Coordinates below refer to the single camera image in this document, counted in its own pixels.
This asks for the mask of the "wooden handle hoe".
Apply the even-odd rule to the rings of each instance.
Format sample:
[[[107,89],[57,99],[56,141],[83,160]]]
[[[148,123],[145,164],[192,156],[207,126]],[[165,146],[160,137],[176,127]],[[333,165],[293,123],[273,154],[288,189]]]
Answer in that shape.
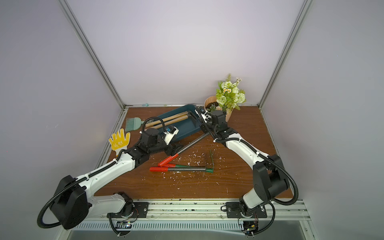
[[[172,115],[170,117],[166,117],[166,118],[164,118],[162,120],[165,123],[167,121],[170,121],[170,120],[182,117],[182,116],[187,115],[187,114],[188,114],[188,111],[184,111],[184,112],[181,112],[179,114],[175,114],[175,115]],[[154,121],[154,122],[151,122],[151,123],[147,123],[147,125],[149,125],[149,126],[155,126],[155,125],[158,125],[158,124],[161,124],[160,120],[157,120],[157,121]]]
[[[187,120],[189,118],[188,115],[184,115],[184,116],[181,116],[179,118],[176,118],[176,119],[173,119],[173,120],[170,120],[168,122],[165,122],[165,126],[168,126],[168,125],[171,125],[171,124],[175,124],[175,123],[178,123],[178,122],[181,122],[181,121],[184,121],[184,120]],[[160,129],[162,128],[163,125],[162,124],[159,124],[159,125],[155,125],[155,126],[151,126],[151,127],[147,127],[147,129],[149,128],[154,128],[154,129]]]

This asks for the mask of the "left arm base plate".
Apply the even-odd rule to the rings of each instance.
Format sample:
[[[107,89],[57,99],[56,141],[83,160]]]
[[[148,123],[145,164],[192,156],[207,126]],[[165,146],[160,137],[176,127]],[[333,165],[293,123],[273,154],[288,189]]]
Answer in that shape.
[[[118,213],[111,213],[111,218],[122,218],[122,219],[144,219],[147,217],[149,210],[148,202],[133,202],[129,205],[123,207],[123,209]]]

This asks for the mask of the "grey hoe red grip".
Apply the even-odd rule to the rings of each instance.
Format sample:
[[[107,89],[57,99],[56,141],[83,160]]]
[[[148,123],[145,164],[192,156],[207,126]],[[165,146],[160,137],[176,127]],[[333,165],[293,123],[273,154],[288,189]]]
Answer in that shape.
[[[170,163],[172,160],[174,160],[179,155],[181,155],[184,151],[186,151],[187,149],[191,148],[192,146],[194,146],[196,143],[200,142],[204,138],[206,138],[209,134],[210,133],[205,133],[205,134],[201,135],[200,137],[198,137],[197,139],[195,139],[192,142],[190,142],[189,144],[187,144],[186,146],[182,147],[173,156],[167,157],[166,159],[164,159],[163,161],[158,163],[158,167],[164,167],[166,164]]]

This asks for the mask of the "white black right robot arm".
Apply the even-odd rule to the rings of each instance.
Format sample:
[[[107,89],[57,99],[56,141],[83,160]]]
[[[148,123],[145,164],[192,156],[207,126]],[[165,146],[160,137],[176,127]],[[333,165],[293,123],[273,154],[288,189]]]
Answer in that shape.
[[[202,123],[202,130],[211,135],[216,143],[236,153],[253,171],[253,187],[240,198],[240,209],[244,215],[272,201],[283,206],[297,202],[298,185],[278,155],[264,153],[246,141],[228,126],[223,111],[208,112],[203,107],[195,107],[195,113]]]

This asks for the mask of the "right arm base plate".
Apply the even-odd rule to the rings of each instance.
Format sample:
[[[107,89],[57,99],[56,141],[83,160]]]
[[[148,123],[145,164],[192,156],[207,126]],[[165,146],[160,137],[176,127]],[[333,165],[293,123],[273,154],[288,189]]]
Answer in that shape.
[[[240,202],[226,202],[221,206],[221,211],[227,215],[227,218],[267,218],[265,207],[256,206],[255,208],[248,208],[245,204]]]

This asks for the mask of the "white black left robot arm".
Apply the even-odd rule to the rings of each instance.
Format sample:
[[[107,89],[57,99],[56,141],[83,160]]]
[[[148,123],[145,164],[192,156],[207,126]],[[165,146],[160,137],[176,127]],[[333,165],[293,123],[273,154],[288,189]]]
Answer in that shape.
[[[69,230],[93,215],[119,213],[130,205],[131,199],[123,192],[107,197],[95,197],[95,193],[117,177],[130,172],[149,160],[152,154],[165,152],[171,155],[179,148],[172,144],[179,133],[173,125],[161,122],[162,131],[142,129],[141,136],[132,147],[121,149],[118,156],[107,164],[76,178],[62,178],[51,199],[37,217],[42,229],[62,226]]]

